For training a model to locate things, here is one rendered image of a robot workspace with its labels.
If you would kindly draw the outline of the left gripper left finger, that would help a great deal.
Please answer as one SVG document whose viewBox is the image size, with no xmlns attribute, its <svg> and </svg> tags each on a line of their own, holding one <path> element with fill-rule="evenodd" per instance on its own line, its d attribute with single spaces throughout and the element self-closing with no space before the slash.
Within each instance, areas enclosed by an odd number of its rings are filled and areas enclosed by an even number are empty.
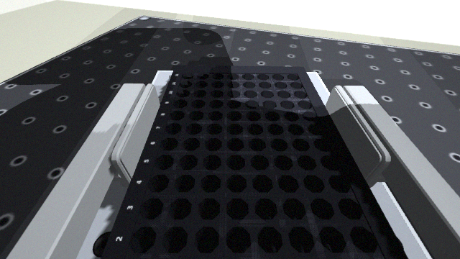
<svg viewBox="0 0 460 259">
<path fill-rule="evenodd" d="M 129 187 L 160 108 L 125 83 L 6 259 L 76 259 L 112 181 Z"/>
</svg>

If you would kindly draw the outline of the black perforated breadboard plate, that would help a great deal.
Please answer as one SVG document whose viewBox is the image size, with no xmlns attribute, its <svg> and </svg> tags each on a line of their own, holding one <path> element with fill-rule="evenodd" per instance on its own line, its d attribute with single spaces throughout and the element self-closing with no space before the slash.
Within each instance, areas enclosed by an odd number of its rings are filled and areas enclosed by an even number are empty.
<svg viewBox="0 0 460 259">
<path fill-rule="evenodd" d="M 125 83 L 176 65 L 292 66 L 364 86 L 460 197 L 460 54 L 140 16 L 0 83 L 6 259 Z"/>
</svg>

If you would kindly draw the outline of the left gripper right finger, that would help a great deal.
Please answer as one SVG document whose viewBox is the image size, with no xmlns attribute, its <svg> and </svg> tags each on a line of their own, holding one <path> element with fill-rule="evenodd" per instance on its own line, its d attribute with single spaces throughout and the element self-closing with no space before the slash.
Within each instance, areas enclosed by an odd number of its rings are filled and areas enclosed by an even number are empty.
<svg viewBox="0 0 460 259">
<path fill-rule="evenodd" d="M 325 105 L 368 186 L 387 182 L 435 259 L 460 259 L 460 197 L 364 86 Z"/>
</svg>

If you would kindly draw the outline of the black well plate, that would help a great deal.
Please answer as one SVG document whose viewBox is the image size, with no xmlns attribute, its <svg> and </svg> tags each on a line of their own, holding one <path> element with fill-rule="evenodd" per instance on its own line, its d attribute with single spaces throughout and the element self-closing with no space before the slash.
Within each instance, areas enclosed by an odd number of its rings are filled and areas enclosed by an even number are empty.
<svg viewBox="0 0 460 259">
<path fill-rule="evenodd" d="M 101 259 L 408 259 L 304 67 L 176 65 Z"/>
</svg>

